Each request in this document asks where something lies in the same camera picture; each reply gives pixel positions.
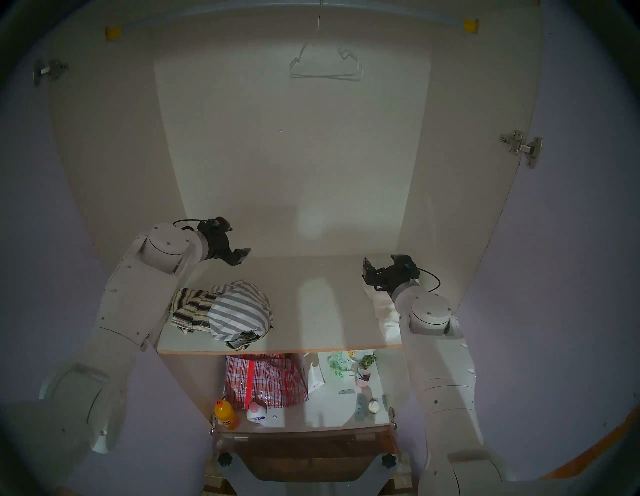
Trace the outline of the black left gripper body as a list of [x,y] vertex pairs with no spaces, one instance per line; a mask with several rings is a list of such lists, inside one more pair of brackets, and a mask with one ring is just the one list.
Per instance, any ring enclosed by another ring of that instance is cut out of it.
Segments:
[[233,252],[227,236],[227,232],[230,231],[232,231],[230,225],[198,226],[198,233],[202,238],[201,261],[219,259],[225,263],[233,263]]

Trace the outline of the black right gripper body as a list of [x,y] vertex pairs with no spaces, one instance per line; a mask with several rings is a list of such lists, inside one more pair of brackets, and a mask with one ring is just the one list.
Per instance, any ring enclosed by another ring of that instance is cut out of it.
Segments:
[[393,293],[399,286],[416,279],[415,271],[407,267],[385,267],[376,269],[374,289],[378,292]]

